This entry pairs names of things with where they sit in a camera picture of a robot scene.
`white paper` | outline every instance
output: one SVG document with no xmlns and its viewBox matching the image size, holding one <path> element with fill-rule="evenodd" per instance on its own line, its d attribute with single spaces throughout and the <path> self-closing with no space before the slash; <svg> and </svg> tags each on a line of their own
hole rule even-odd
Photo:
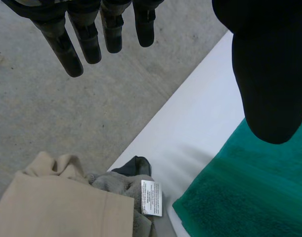
<svg viewBox="0 0 302 237">
<path fill-rule="evenodd" d="M 142 214 L 162 216 L 162 185 L 141 180 Z"/>
</svg>

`black fabric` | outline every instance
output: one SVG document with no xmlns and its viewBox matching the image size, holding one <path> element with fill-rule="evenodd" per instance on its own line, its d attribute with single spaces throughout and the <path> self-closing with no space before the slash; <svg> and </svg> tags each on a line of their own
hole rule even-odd
<svg viewBox="0 0 302 237">
<path fill-rule="evenodd" d="M 125 176 L 135 176 L 145 174 L 151 176 L 151 165 L 145 157 L 135 156 L 124 166 L 112 170 Z"/>
<path fill-rule="evenodd" d="M 213 0 L 234 33 L 233 71 L 251 131 L 273 144 L 302 122 L 302 0 Z"/>
</svg>

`black glove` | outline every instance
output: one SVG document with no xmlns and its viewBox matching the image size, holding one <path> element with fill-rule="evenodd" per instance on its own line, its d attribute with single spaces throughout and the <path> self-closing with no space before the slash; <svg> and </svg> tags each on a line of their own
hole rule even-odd
<svg viewBox="0 0 302 237">
<path fill-rule="evenodd" d="M 110 53 L 122 49 L 121 14 L 132 0 L 2 0 L 22 17 L 29 18 L 42 31 L 47 42 L 71 77 L 83 74 L 83 66 L 65 30 L 65 12 L 76 32 L 85 59 L 90 64 L 101 60 L 95 19 L 100 10 L 106 46 Z M 154 41 L 155 8 L 163 0 L 133 0 L 135 25 L 140 45 Z"/>
</svg>

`towel texture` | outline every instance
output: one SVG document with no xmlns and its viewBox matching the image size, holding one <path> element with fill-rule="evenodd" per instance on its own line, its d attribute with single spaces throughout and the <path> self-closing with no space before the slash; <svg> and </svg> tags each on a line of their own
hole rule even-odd
<svg viewBox="0 0 302 237">
<path fill-rule="evenodd" d="M 173 207 L 193 237 L 302 237 L 302 125 L 273 145 L 243 120 Z"/>
</svg>

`clothing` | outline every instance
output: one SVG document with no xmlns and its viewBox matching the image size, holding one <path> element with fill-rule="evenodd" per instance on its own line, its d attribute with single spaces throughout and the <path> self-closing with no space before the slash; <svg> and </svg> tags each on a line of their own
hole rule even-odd
<svg viewBox="0 0 302 237">
<path fill-rule="evenodd" d="M 113 169 L 112 171 L 117 172 L 125 176 L 135 176 L 145 174 L 151 176 L 151 165 L 145 157 L 135 156 L 129 160 L 124 166 Z"/>
<path fill-rule="evenodd" d="M 133 206 L 93 188 L 76 156 L 40 153 L 0 200 L 0 237 L 131 237 Z"/>
<path fill-rule="evenodd" d="M 302 0 L 213 0 L 233 34 L 246 121 L 259 139 L 288 141 L 302 122 Z"/>
<path fill-rule="evenodd" d="M 152 221 L 141 214 L 141 180 L 153 181 L 150 176 L 126 177 L 116 172 L 102 175 L 88 174 L 88 182 L 95 188 L 134 198 L 133 237 L 149 237 Z"/>
</svg>

